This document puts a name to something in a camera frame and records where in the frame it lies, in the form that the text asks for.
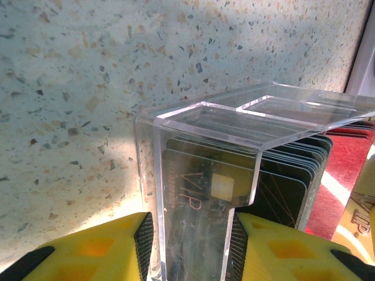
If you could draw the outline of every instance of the speckled countertop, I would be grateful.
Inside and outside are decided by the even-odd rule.
[[[0,271],[142,210],[142,108],[257,80],[343,91],[369,2],[0,0]]]

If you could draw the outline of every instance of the terrazzo surface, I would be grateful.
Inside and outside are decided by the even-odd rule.
[[[141,109],[259,80],[343,91],[370,2],[0,0],[0,271],[142,210]]]

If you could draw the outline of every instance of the granite countertop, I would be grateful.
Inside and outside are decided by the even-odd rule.
[[[344,90],[371,1],[259,2],[0,0],[0,271],[142,210],[141,109],[259,80]]]

